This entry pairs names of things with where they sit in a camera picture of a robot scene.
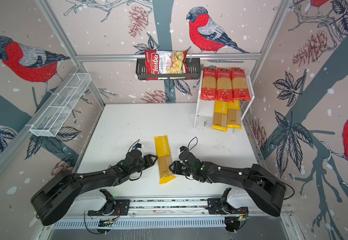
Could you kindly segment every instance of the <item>metal bar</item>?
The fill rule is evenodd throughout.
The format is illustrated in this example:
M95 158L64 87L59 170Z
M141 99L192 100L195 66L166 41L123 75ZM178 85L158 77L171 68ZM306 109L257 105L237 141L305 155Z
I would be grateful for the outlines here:
M267 54L270 51L272 43L274 42L276 35L279 29L281 28L282 22L287 14L287 10L289 9L291 2L292 0L282 0L282 2L279 4L278 11L274 17L274 21L272 22L271 28L267 34L267 37L261 49L262 57L259 61L255 63L253 71L251 73L253 84L257 80L259 71L261 70L263 63L266 60Z
M75 66L79 65L79 62L76 59L76 51L73 48L73 45L67 38L65 31L63 30L61 24L57 20L57 17L54 15L54 12L52 10L52 7L49 5L47 0L35 0L38 7L41 9L41 12L45 16L47 22L49 23L50 27L52 27L52 30L54 31L55 35L58 37L59 41L64 45L64 48L69 55L71 61Z
M71 73L77 73L80 71L81 67L75 67ZM55 92L60 92L68 81L62 82ZM0 154L0 174L4 171L5 167L16 157L17 152L21 149L23 142L28 140L32 133L30 132L30 128L37 121L37 119L41 116L41 114L47 109L47 107L54 101L54 97L52 95L46 100L46 102L38 109L38 111L33 115L32 118L28 121L28 123L21 129L21 131L17 134L16 138L10 142L10 145L6 147L6 149Z
M193 53L193 58L201 60L260 60L260 53ZM137 61L137 58L145 58L143 54L119 54L119 55L77 55L77 61L84 62L120 62Z

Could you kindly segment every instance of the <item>white wire basket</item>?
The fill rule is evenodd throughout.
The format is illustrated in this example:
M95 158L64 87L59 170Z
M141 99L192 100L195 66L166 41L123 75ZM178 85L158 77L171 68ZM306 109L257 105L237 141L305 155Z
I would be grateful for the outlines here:
M52 94L54 100L30 128L34 135L55 137L91 82L88 73L75 73L70 76L66 86L59 93Z

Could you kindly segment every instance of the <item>white shelf rack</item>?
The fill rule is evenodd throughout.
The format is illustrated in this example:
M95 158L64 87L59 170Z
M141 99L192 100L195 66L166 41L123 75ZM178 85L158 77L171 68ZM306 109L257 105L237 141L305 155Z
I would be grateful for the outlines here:
M198 99L197 99L197 108L196 108L196 116L194 119L194 128L196 127L197 124L197 118L198 116L205 116L205 117L213 117L214 116L214 106L215 106L215 101L206 101L206 100L201 100L200 99L200 92L202 89L202 79L203 79L203 71L200 73L200 82L199 82L199 90L198 90ZM251 101L248 102L248 105L242 114L241 121L243 121L248 109L250 108L251 104L254 101L255 95L254 95L254 90L253 90L253 84L251 83L251 78L250 75L246 76L246 81L249 86L249 92L251 96Z
M75 73L65 81L64 88L52 94L52 103L30 128L34 135L55 137L92 79L88 73Z

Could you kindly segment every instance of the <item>bird wing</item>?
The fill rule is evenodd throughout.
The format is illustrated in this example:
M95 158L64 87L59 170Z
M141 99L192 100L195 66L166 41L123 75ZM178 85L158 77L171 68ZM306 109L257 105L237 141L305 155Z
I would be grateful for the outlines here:
M201 26L197 30L200 35L211 41L215 41L225 33L224 29L216 24L211 17L205 26Z
M19 64L28 68L40 68L46 62L45 50L37 47L29 47L19 43L22 49L23 57L19 60Z

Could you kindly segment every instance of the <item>aluminum rail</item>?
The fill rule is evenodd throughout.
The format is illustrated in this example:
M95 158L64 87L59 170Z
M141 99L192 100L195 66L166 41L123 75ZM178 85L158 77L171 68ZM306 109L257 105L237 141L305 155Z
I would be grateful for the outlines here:
M201 60L260 60L260 53L189 53L186 57L200 58ZM137 58L145 58L143 54L119 54L119 55L77 55L80 63L84 62L120 62L137 61Z

